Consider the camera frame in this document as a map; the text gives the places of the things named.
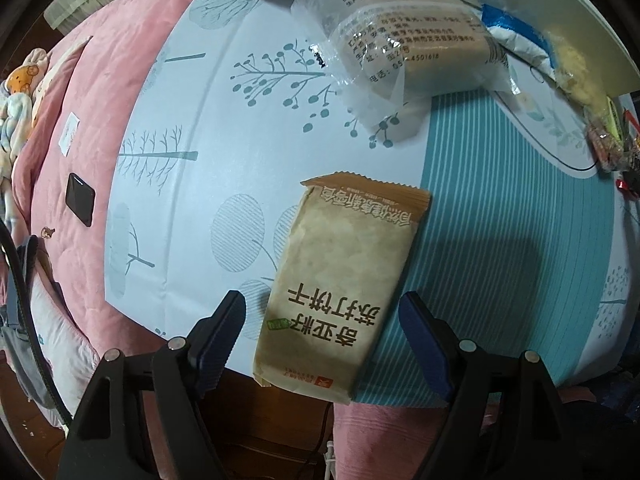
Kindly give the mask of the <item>brown soda cracker packet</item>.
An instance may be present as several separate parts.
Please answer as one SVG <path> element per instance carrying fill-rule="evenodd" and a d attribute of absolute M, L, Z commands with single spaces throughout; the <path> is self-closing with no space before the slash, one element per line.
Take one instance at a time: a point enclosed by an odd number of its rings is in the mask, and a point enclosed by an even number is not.
<path fill-rule="evenodd" d="M 378 340 L 431 194 L 351 172 L 303 185 L 253 375 L 263 387 L 347 404 Z"/>

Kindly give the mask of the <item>red clear date snack pack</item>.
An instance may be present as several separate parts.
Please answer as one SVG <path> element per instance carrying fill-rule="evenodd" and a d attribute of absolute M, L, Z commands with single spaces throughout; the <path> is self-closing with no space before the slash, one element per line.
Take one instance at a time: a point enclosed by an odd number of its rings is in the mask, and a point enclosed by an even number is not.
<path fill-rule="evenodd" d="M 624 110 L 624 166 L 620 170 L 622 188 L 639 197 L 639 121 L 631 110 Z"/>

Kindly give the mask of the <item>dark brown walnut date snack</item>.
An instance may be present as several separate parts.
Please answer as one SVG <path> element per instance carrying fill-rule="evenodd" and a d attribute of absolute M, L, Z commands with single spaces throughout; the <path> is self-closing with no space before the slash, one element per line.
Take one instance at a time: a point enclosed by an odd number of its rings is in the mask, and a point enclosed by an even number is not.
<path fill-rule="evenodd" d="M 622 144 L 606 130 L 602 122 L 592 120 L 587 126 L 586 136 L 604 171 L 616 171 L 623 167 L 625 157 Z"/>

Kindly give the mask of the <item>black phone on blanket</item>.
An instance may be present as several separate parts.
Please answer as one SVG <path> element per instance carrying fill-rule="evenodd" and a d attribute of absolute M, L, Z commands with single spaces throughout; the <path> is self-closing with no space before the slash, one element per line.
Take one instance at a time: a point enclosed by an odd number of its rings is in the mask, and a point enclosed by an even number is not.
<path fill-rule="evenodd" d="M 92 216 L 96 191 L 73 172 L 68 175 L 65 205 L 87 228 L 92 226 Z"/>

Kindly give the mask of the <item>pink quilted blanket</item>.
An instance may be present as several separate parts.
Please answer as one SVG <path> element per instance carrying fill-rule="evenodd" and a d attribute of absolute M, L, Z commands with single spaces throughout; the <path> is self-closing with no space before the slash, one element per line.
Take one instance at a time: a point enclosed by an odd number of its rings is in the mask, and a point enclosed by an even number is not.
<path fill-rule="evenodd" d="M 18 208 L 30 232 L 52 229 L 42 242 L 52 278 L 97 354 L 119 348 L 131 356 L 153 352 L 163 343 L 104 299 L 105 222 L 117 152 L 134 101 L 191 1 L 114 0 L 61 40 L 51 51 L 53 62 L 76 42 L 86 46 L 44 100 L 38 126 L 14 166 Z M 70 112 L 80 124 L 63 156 L 58 139 Z M 65 205 L 72 172 L 96 191 L 90 228 Z"/>

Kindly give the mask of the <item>white paper tag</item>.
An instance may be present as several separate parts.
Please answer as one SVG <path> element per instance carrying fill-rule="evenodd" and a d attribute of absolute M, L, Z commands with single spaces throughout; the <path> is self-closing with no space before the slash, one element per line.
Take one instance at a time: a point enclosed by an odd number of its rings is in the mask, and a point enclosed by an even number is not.
<path fill-rule="evenodd" d="M 79 124 L 79 117 L 75 113 L 70 112 L 66 118 L 60 138 L 58 139 L 58 147 L 63 156 L 67 156 L 70 152 L 70 147 L 72 146 Z"/>

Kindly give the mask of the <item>green foil candy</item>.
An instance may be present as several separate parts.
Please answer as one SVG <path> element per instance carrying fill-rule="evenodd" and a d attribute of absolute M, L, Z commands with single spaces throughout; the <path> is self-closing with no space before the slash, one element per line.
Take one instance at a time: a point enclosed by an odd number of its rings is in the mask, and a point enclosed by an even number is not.
<path fill-rule="evenodd" d="M 606 113 L 604 116 L 605 129 L 610 136 L 619 144 L 623 143 L 622 134 L 620 133 L 620 118 L 618 117 L 617 107 L 614 101 L 606 97 Z"/>

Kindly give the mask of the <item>cartoon print pillow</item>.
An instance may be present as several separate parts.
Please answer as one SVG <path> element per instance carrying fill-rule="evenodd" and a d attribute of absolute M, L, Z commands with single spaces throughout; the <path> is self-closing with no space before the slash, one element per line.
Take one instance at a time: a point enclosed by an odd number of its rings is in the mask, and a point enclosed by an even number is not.
<path fill-rule="evenodd" d="M 9 179 L 12 168 L 32 131 L 34 92 L 49 66 L 49 55 L 35 48 L 22 65 L 1 81 L 1 177 Z"/>

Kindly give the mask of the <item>clear wrapped floss cake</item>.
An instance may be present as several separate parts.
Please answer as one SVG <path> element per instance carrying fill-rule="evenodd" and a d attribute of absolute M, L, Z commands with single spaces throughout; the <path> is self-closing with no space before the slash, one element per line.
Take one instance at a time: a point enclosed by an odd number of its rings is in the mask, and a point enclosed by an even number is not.
<path fill-rule="evenodd" d="M 555 62 L 555 81 L 560 89 L 592 114 L 602 115 L 608 102 L 600 73 L 582 51 L 563 36 L 549 32 L 548 41 Z"/>

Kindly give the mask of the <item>blue white candy wrapper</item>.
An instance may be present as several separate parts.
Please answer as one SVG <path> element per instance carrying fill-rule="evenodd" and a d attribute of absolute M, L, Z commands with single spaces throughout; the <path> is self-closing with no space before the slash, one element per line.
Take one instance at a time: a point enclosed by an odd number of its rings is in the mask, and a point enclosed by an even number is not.
<path fill-rule="evenodd" d="M 506 50 L 544 76 L 555 80 L 555 56 L 549 40 L 532 25 L 509 12 L 482 5 L 482 23 Z"/>

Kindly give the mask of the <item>clear wrapped sandwich cake pack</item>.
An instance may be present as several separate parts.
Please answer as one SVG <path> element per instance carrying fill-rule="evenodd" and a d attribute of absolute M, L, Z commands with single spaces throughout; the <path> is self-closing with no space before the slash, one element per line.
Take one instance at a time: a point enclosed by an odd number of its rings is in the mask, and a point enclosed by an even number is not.
<path fill-rule="evenodd" d="M 372 129 L 434 96 L 510 93 L 509 60 L 461 0 L 294 0 L 291 12 L 352 114 Z"/>

